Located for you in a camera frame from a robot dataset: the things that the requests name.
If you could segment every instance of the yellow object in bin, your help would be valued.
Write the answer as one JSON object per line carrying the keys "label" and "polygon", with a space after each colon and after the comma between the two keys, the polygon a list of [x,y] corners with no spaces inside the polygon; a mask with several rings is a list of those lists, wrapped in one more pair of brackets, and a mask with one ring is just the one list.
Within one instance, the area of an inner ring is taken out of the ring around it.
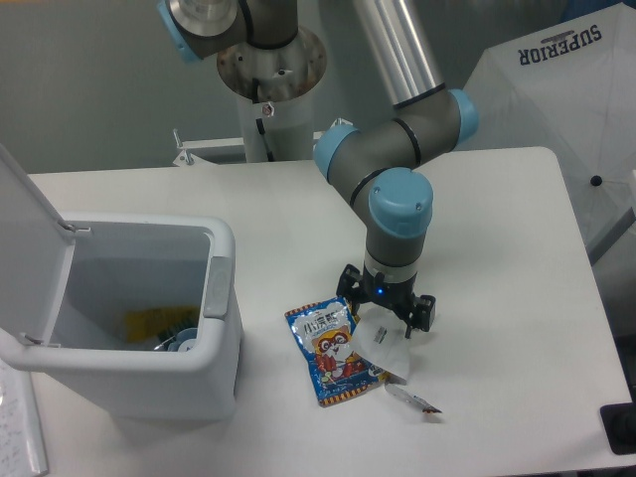
{"label": "yellow object in bin", "polygon": [[173,306],[128,312],[124,316],[126,341],[139,343],[155,337],[164,341],[181,330],[196,328],[199,310],[197,306]]}

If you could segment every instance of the trash bin lid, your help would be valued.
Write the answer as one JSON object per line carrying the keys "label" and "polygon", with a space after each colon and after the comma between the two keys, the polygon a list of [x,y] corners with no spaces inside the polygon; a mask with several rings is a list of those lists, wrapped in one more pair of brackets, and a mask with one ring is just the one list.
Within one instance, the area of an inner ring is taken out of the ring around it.
{"label": "trash bin lid", "polygon": [[48,344],[66,289],[74,233],[0,144],[0,328]]}

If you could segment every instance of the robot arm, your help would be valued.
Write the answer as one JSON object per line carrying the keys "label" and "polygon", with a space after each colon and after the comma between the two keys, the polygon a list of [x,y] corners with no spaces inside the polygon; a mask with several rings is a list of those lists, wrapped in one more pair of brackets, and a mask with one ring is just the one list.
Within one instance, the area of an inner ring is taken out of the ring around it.
{"label": "robot arm", "polygon": [[432,218],[430,183],[411,169],[448,152],[477,129],[461,90],[448,91],[409,0],[354,0],[394,103],[396,117],[360,132],[338,125],[316,145],[325,179],[367,226],[363,272],[343,271],[338,294],[391,309],[411,329],[428,331],[435,298],[416,296],[417,261]]}
{"label": "robot arm", "polygon": [[[371,301],[393,310],[409,336],[413,328],[428,331],[435,304],[434,297],[413,293],[433,193],[412,169],[472,135],[478,116],[465,93],[446,89],[412,0],[353,1],[396,117],[366,132],[331,128],[314,159],[367,226],[363,272],[347,265],[337,293],[355,309]],[[158,8],[186,58],[240,42],[258,49],[249,78],[267,78],[253,74],[270,58],[266,52],[283,51],[298,32],[296,0],[161,0]],[[256,94],[253,100],[259,101]]]}

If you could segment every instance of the paper sheet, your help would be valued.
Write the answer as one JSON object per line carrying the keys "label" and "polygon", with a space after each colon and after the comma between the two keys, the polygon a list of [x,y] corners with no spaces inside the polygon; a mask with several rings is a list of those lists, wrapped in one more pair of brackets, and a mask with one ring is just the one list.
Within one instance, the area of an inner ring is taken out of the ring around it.
{"label": "paper sheet", "polygon": [[0,477],[48,473],[31,376],[0,361]]}

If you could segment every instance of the metal clamp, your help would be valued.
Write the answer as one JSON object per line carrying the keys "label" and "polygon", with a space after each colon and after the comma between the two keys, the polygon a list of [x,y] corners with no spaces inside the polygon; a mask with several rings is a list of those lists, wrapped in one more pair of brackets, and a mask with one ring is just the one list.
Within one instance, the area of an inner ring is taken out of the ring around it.
{"label": "metal clamp", "polygon": [[195,160],[192,158],[192,155],[190,154],[190,151],[188,150],[188,148],[183,145],[183,142],[181,141],[181,138],[179,137],[179,131],[177,129],[173,129],[172,135],[175,137],[177,151],[179,151],[180,154],[183,154],[183,156],[181,156],[181,160],[183,161],[185,159],[186,164],[188,164],[189,166],[194,165]]}

